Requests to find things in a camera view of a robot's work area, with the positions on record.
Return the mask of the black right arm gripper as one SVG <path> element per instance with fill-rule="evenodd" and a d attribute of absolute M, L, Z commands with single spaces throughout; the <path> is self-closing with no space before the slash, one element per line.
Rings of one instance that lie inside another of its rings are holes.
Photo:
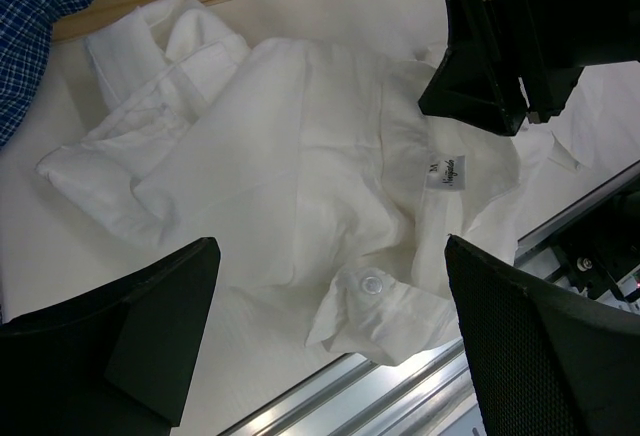
<path fill-rule="evenodd" d="M 448 41 L 426 116 L 498 136 L 547 123 L 585 68 L 639 58 L 639 0 L 445 0 Z"/>

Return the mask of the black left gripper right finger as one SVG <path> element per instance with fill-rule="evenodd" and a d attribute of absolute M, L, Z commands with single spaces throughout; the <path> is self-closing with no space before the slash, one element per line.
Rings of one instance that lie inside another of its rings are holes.
<path fill-rule="evenodd" d="M 466 240 L 449 285 L 489 435 L 636 435 L 639 317 L 516 269 Z"/>

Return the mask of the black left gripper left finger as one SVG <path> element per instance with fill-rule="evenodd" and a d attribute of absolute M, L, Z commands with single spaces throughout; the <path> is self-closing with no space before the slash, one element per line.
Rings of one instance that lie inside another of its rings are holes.
<path fill-rule="evenodd" d="M 220 265 L 201 238 L 1 327 L 4 435 L 168 435 L 180 425 Z"/>

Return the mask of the white shirt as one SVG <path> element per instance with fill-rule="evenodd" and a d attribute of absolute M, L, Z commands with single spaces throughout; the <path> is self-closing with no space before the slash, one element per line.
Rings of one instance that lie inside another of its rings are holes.
<path fill-rule="evenodd" d="M 639 68 L 584 71 L 561 115 L 513 138 L 424 116 L 434 77 L 339 44 L 256 46 L 197 0 L 158 0 L 91 34 L 108 116 L 38 173 L 124 241 L 207 234 L 221 273 L 306 345 L 397 365 L 459 334 L 445 268 L 458 235 L 505 262 L 517 220 L 562 176 L 639 153 Z"/>

